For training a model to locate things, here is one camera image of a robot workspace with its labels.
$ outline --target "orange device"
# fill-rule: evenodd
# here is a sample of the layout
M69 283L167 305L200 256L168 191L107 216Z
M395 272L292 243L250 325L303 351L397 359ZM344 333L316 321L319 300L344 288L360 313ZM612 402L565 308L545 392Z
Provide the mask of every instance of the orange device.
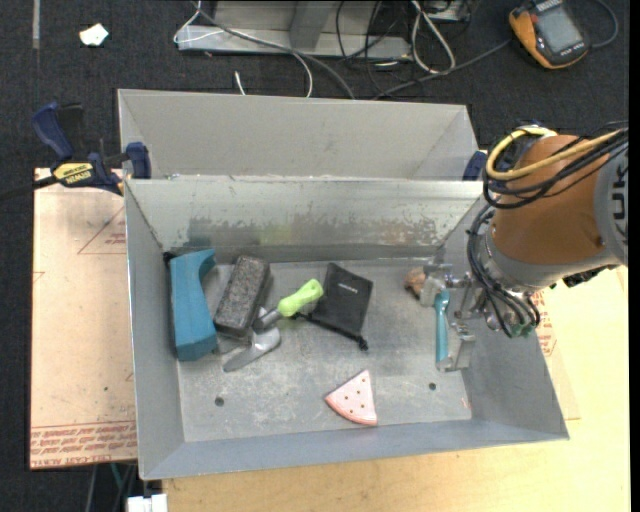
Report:
M527 0L511 11L509 24L522 46L548 69L574 64L591 47L565 0Z

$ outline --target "yellow cable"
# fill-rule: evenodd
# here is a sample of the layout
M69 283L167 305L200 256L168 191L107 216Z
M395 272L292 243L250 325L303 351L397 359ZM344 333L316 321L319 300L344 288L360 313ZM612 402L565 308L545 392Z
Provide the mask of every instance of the yellow cable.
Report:
M495 149L491 152L491 154L489 155L489 157L487 158L487 165L486 165L486 170L487 170L487 175L490 178L493 178L494 180L501 180L501 181L509 181L509 180L515 180L518 178L522 178L523 176L527 176L528 174L531 174L534 171L537 171L539 169L541 169L542 167L546 167L548 165L552 165L556 162L559 162L560 160L564 160L565 158L569 158L573 155L577 155L579 153L584 153L585 151L589 151L590 149L592 149L593 147L601 144L602 142L606 142L607 140L609 140L611 137L613 137L614 135L616 135L620 130L616 130L614 132L611 133L607 133L605 135L601 135L600 137L597 137L593 140L590 140L588 142L585 142L584 144L581 144L579 146L573 146L569 149L565 149L564 151L561 151L560 153L557 153L555 155L552 155L548 158L545 158L543 160L540 160L539 162L536 162L534 164L531 165L527 165L525 167L522 167L521 169L510 169L506 172L499 172L496 171L493 167L496 158L498 157L498 155L504 150L504 148L506 148L509 144L511 144L515 139L517 139L518 137L521 137L522 135L526 135L526 134L530 134L530 135L557 135L555 132L551 131L551 130L547 130L545 128L521 128L519 130L514 131L510 136L505 137L503 140L501 140L498 145L495 147Z

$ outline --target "cable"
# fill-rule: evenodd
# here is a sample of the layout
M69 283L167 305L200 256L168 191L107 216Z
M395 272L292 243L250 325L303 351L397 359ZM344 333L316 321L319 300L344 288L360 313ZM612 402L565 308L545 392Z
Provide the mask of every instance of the cable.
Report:
M607 12L609 13L609 16L611 17L611 20L613 21L613 33L611 34L611 36L609 37L609 39L602 41L600 43L592 43L591 44L591 48L594 49L599 49L599 48L603 48L605 46L607 46L608 44L612 43L613 40L618 37L618 32L620 31L620 27L618 24L618 18L616 16L616 13L613 12L613 9L611 9L611 7L609 7L606 3L604 3L602 0L594 0L595 2L599 3L604 9L607 10Z
M196 7L196 12L193 14L193 16L191 16L191 18L189 18L184 23L184 25L182 25L178 30L176 30L176 33L173 34L173 42L175 44L178 44L178 43L190 43L192 41L198 41L200 39L204 39L205 37L209 37L209 36L212 36L214 34L220 34L220 32L214 32L214 33L205 34L203 36L194 37L193 39L181 39L180 41L178 41L178 34L180 33L180 31L183 30L185 27L188 27L189 25L191 25L194 21L196 21L196 19L200 15L200 9L201 8L202 8L202 0L200 0L198 2L198 5Z
M436 73L436 74L432 74L432 75L426 75L423 76L421 78L416 78L415 80L411 80L410 82L407 82L405 84L400 84L397 85L396 87L392 87L390 89L387 89L386 91L383 91L382 93L378 94L377 96L374 96L372 98L372 100L379 100L381 98L384 98L385 96L391 96L393 93L396 93L398 91L401 91L402 89L406 89L407 87L411 87L413 85L420 85L423 84L424 82L427 82L429 80L433 80L435 78L439 78L441 76L445 76L448 75L450 73L453 73L454 71L458 71L460 69L464 69L467 66L470 66L472 64L475 64L476 62L489 57L490 55L496 53L497 51L501 50L502 48L504 48L505 46L507 46L509 43L511 43L511 39L507 39L506 41L503 41L502 43L500 43L499 45L495 46L494 48L492 48L491 50L488 50L480 55L478 55L477 57L474 57L473 59L464 62L462 64L458 64L456 67L448 69L446 71L442 71L440 73Z
M564 160L566 158L569 158L571 156L574 156L580 153L585 153L591 150L592 148L598 146L599 144L611 139L613 136L617 135L619 133L619 130L616 130L615 132L607 133L605 135L601 135L600 137L597 137L593 140L585 142L580 146L573 146L569 149L566 149L564 151L551 155L543 160L540 160L531 165L527 165L520 169L517 169L517 170L509 169L506 172L496 171L496 169L494 168L494 164L495 164L498 153L502 152L502 150L506 148L513 141L514 138L520 137L521 135L524 135L526 133L527 132L525 130L522 130L522 129L517 130L516 132L511 133L510 137L507 137L498 143L496 148L491 152L491 154L487 158L486 171L489 178L492 178L494 180L500 180L500 181L510 181L510 180L522 178L535 171L540 170L542 167L552 165L556 162L559 162L560 160Z
M374 5L372 11L371 11L371 16L369 18L369 23L367 25L367 31L365 34L365 46L364 46L364 64L365 64L365 70L367 72L367 76L369 77L369 81L371 82L371 84L374 86L374 88L376 89L376 91L378 93L383 93L383 89L380 87L380 85L378 84L378 82L376 81L376 79L374 78L374 75L371 71L371 67L370 67L370 63L371 60L369 58L369 47L371 46L370 44L368 44L369 41L369 37L371 35L371 30L373 27L373 23L375 21L375 18L378 16L378 12L379 12L379 8L381 6L382 2L378 1L376 2L376 4ZM403 55L400 58L404 59L405 57L408 57L409 55ZM380 68L384 68L387 65L389 65L389 63L387 62L383 62L383 63L374 63L374 66L378 68L378 70L380 70ZM397 76L395 73L391 73L391 76L393 76L395 79L400 80L400 81L405 81L402 78L400 78L399 76Z
M309 66L307 66L307 63L304 61L304 59L302 57L300 57L299 55L296 55L295 53L291 54L293 57L295 57L300 64L302 64L302 66L304 67L305 71L307 72L307 77L309 78L309 89L307 90L307 95L305 96L305 98L310 98L311 94L313 93L313 73L311 73L311 70L309 69ZM240 82L240 73L238 73L237 71L234 71L233 76L235 78L236 81L236 85L238 86L238 89L240 89L240 93L243 96L246 96L247 93L245 92L244 88L242 87L242 82Z
M418 66L420 66L420 68L422 68L427 73L434 73L434 74L439 74L439 73L442 73L444 71L448 71L448 70L453 69L456 66L456 58L453 55L453 52L451 51L451 47L445 41L444 37L442 37L442 34L436 28L436 26L434 25L433 21L431 21L431 18L429 18L429 16L424 11L424 9L420 5L420 3L417 0L412 0L411 5L413 5L415 7L415 9L418 11L416 19L415 19L415 21L413 23L413 29L411 31L411 46L412 46L411 51L413 53L413 59L415 60L416 64ZM436 36L436 38L438 39L438 41L440 42L440 44L444 48L445 52L447 52L447 56L449 57L449 62L450 62L450 65L447 68L447 70L444 70L444 71L433 70L429 66L427 66L423 62L423 60L418 56L416 38L418 36L418 28L420 26L420 18L423 18L424 21L427 23L427 25L429 25L429 28L431 29L431 32L433 32L433 34Z
M98 475L98 465L94 464L93 470L91 471L91 480L89 481L89 492L87 493L87 502L84 506L84 512L91 512L93 508L93 493L96 487L96 476Z
M321 68L326 70L342 86L344 91L347 93L347 95L352 100L356 99L355 95L353 94L353 91L351 90L351 87L349 87L349 85L344 81L344 79L338 73L336 73L336 71L334 69L332 69L330 66L328 66L327 64L325 64L321 60L316 59L315 57L312 57L311 55L307 55L306 53L303 53L303 52L301 52L299 50L295 50L293 48L289 48L289 47L283 46L281 44L273 43L271 41L265 41L263 39L258 39L257 37L253 37L253 36L250 36L248 34L243 34L242 32L237 32L235 30L232 30L232 29L230 29L230 28L228 28L226 26L223 26L220 23L216 22L211 16L209 16L209 14L207 14L204 11L202 11L201 8L196 4L196 2L192 1L191 4L198 9L198 12L200 13L200 15L203 18L205 18L209 23L211 23L215 27L218 27L219 29L223 30L224 32L227 32L228 34L234 35L234 36L239 37L240 39L244 39L246 41L251 41L253 43L260 44L262 46L267 46L269 48L275 48L275 49L278 49L278 50L283 51L285 53L290 53L292 55L297 55L300 58L307 59L310 62L313 62L314 64L320 66Z
M535 306L532 307L529 296L527 296L527 300L522 300L507 292L500 283L489 275L476 258L475 246L477 245L480 237L480 227L488 223L494 214L495 210L491 210L490 205L485 205L473 220L471 228L468 231L469 239L467 242L467 259L469 260L473 276L482 287L486 298L493 306L500 327L509 338L514 338L520 335L522 333L522 329L526 328L527 325L530 328L537 327L540 322L540 315L537 308L535 308ZM519 325L515 326L515 328L507 326L500 308L496 304L496 300L502 302L516 315ZM526 321L525 316L529 317L530 322Z
M118 493L116 494L115 500L113 501L111 512L119 512L120 510L122 510L122 496L123 494L126 495L126 493L124 492L125 486L127 487L127 489L129 489L129 485L133 480L135 480L136 468L137 465L131 464L124 472L124 476L122 477L122 486L118 489Z
M608 123L605 126L611 126L612 124L620 124L620 123ZM597 130L594 130L592 133L599 132L603 127L600 127ZM571 187L576 186L578 183L582 182L584 179L592 175L593 173L600 170L604 165L606 165L611 160L615 159L621 152L625 151L628 148L628 128L619 129L612 134L610 139L606 140L604 143L593 147L586 153L581 154L575 160L569 162L567 165L562 167L559 171L557 171L553 176L539 181L535 184L529 186L523 186L519 188L506 187L506 184L502 181L492 180L487 174L487 168L483 169L483 195L487 202L495 207L500 209L515 209L520 208L522 206L526 206L531 204L532 202L543 199L555 197ZM562 148L554 153L554 155L566 154L567 148L574 148L576 145L576 141L583 142L585 137L578 137L576 140L565 144ZM553 193L549 194L548 192L558 184L560 181L568 178L576 174L577 172L585 169L587 166L597 162L602 157L606 157L605 161L598 164L596 167L591 169L589 172L580 176L577 180L572 181L568 185L564 186L559 190L555 190ZM515 196L520 201L517 202L500 202L500 198L494 198L491 196L491 193L498 194L499 196Z
M378 43L380 43L385 37L387 37L389 35L389 32L391 32L391 30L393 30L393 28L396 26L396 24L398 23L398 18L396 18L393 23L391 23L391 25L389 25L389 28L387 28L387 30L385 31L384 34L382 34L381 36L378 36L377 39L375 39L374 41L372 41L371 43L367 44L365 42L365 45L360 48L359 50L356 50L355 52L347 55L346 51L344 49L344 45L342 42L342 32L340 31L340 14L342 12L342 8L344 7L345 4L345 0L342 0L340 2L340 4L338 5L338 9L336 10L336 37L338 38L338 45L340 46L340 53L342 54L342 60L343 61L348 61L350 59L353 59L354 57L357 57L358 55L362 55L365 50L369 50L371 48L373 48L375 45L377 45Z
M236 79L236 84L238 86L238 89L240 89L240 94L242 94L243 96L246 96L247 93L244 92L244 89L242 87L242 82L240 81L240 74L237 71L234 71L233 77Z

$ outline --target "green handle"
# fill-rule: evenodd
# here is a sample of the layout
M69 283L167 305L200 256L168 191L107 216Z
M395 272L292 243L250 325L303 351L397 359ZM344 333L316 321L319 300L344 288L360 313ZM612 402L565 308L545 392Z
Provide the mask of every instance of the green handle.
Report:
M302 306L319 299L323 294L324 290L320 282L317 279L311 279L296 293L278 302L278 312L284 317L293 316Z

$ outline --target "blue tool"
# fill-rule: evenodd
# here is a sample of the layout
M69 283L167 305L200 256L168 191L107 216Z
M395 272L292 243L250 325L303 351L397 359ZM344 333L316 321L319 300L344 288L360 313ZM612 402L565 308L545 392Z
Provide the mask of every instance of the blue tool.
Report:
M169 260L171 313L176 353L180 361L196 361L218 346L202 279L215 266L213 249Z
M436 309L436 366L449 357L449 334L447 307L451 295L446 288L436 295L433 306Z

